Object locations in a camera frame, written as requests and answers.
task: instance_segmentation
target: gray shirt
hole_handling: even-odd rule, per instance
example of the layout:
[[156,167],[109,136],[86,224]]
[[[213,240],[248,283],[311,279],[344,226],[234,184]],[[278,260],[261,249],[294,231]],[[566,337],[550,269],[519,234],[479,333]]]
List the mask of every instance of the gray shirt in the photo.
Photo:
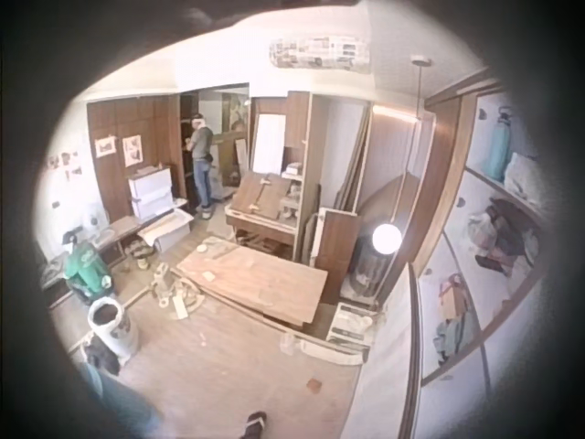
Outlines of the gray shirt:
[[204,126],[199,128],[191,136],[191,148],[194,160],[204,160],[209,154],[211,141],[213,139],[213,132]]

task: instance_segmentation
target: framed picture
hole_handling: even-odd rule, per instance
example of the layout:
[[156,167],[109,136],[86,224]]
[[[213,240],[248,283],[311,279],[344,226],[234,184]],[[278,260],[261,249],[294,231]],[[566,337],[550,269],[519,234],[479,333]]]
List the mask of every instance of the framed picture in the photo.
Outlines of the framed picture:
[[140,135],[125,137],[122,139],[124,149],[124,163],[126,167],[138,165],[143,162],[143,143]]
[[116,137],[114,135],[95,141],[95,156],[97,158],[104,157],[105,155],[115,154],[115,152]]

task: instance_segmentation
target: person's foot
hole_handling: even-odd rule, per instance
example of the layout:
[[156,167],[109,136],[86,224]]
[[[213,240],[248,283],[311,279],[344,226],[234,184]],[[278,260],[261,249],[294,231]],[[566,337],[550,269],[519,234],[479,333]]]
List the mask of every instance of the person's foot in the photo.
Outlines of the person's foot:
[[266,425],[266,413],[255,412],[248,416],[248,423],[246,423],[246,433],[244,438],[261,437],[264,427]]

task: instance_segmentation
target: ceiling light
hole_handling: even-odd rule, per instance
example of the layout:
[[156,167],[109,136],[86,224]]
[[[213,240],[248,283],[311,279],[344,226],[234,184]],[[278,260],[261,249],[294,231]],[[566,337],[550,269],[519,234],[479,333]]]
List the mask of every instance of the ceiling light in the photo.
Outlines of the ceiling light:
[[382,254],[392,254],[400,248],[402,244],[402,233],[398,227],[393,224],[380,224],[374,230],[372,243],[377,252]]
[[372,108],[372,112],[374,114],[380,114],[382,116],[394,117],[395,119],[400,119],[401,121],[409,123],[416,123],[419,121],[419,118],[414,114],[408,114],[407,112],[398,112],[388,107],[382,107],[381,105],[374,105],[374,108]]

